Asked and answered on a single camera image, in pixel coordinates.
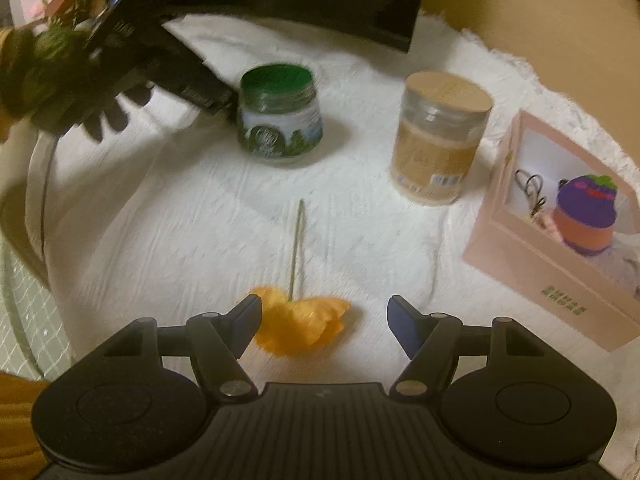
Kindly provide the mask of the purple pink knitted toy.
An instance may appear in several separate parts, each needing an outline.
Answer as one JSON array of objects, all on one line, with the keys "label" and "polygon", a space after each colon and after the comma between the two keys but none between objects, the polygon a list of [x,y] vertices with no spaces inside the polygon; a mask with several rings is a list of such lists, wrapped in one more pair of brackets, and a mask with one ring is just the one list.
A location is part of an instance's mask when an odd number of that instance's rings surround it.
[{"label": "purple pink knitted toy", "polygon": [[611,247],[617,219],[617,186],[609,176],[583,174],[558,184],[555,205],[544,208],[538,226],[552,240],[594,257]]}]

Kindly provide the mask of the orange artificial flower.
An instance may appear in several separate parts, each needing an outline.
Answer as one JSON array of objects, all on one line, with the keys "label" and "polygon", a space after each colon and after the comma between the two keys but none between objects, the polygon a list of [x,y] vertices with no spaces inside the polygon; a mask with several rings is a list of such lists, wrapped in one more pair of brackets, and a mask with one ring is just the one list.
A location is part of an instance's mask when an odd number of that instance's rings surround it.
[{"label": "orange artificial flower", "polygon": [[296,210],[288,287],[262,285],[250,293],[262,302],[262,322],[254,341],[272,356],[297,358],[326,347],[344,330],[350,302],[332,296],[294,297],[297,260],[302,241],[305,202]]}]

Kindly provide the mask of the pink cardboard box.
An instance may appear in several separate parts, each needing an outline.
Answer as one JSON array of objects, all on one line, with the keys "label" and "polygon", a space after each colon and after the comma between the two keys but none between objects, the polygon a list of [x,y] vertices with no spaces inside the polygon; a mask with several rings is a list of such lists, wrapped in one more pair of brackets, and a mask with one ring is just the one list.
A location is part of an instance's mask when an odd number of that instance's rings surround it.
[{"label": "pink cardboard box", "polygon": [[591,174],[612,180],[617,236],[639,232],[634,189],[597,157],[521,110],[500,141],[498,159],[464,260],[557,316],[606,351],[639,335],[639,301],[587,257],[554,240],[530,216],[526,183],[537,183],[544,211],[562,181]]}]

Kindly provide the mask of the white textured cloth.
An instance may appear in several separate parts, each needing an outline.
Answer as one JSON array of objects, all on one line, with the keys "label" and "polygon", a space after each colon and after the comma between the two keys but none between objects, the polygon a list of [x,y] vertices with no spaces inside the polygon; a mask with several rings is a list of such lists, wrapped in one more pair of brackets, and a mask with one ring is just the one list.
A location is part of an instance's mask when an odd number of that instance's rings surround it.
[{"label": "white textured cloth", "polygon": [[[350,303],[344,332],[298,360],[248,349],[243,365],[255,382],[391,382],[406,362],[386,327],[395,294],[469,324],[506,315],[608,389],[618,423],[604,466],[638,477],[638,344],[606,352],[462,258],[498,144],[520,110],[638,182],[637,166],[593,117],[544,88],[524,61],[437,18],[420,18],[405,54],[325,30],[216,16],[171,30],[232,81],[271,62],[309,68],[323,139],[295,162],[265,164],[241,150],[223,119],[164,92],[128,107],[127,129],[102,142],[80,129],[37,136],[23,156],[27,243],[49,284],[20,266],[8,274],[32,348],[29,376],[55,378],[134,318],[175,325],[227,310],[256,286],[285,286],[297,266],[299,295]],[[405,78],[430,68],[476,82],[495,101],[464,194],[443,207],[408,200],[388,171]]]}]

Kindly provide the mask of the green artificial plant sprig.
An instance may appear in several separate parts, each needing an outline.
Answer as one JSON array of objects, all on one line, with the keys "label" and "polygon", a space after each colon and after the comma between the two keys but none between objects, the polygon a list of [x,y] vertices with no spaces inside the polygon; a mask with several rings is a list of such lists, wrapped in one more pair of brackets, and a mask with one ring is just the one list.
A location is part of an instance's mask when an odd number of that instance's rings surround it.
[{"label": "green artificial plant sprig", "polygon": [[82,125],[100,142],[102,119],[117,132],[128,125],[120,94],[137,106],[149,103],[151,85],[122,51],[86,49],[92,7],[92,0],[40,0],[35,21],[1,26],[2,142],[25,118],[58,138]]}]

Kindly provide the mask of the green lid glass jar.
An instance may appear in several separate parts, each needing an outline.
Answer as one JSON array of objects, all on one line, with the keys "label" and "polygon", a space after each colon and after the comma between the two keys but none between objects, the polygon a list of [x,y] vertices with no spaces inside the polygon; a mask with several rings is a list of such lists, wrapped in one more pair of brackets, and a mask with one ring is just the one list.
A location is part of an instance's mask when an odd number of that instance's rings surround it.
[{"label": "green lid glass jar", "polygon": [[292,160],[323,138],[314,76],[300,65],[274,63],[253,68],[240,81],[240,147],[263,160]]}]

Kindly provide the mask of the tan lid clear jar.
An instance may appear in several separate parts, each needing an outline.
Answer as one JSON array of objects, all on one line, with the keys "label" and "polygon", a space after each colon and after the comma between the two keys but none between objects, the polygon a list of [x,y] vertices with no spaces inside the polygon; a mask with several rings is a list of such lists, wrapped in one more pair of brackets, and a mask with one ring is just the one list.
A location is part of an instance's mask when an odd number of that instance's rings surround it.
[{"label": "tan lid clear jar", "polygon": [[417,72],[405,80],[390,175],[419,203],[453,203],[462,192],[489,115],[491,95],[446,72]]}]

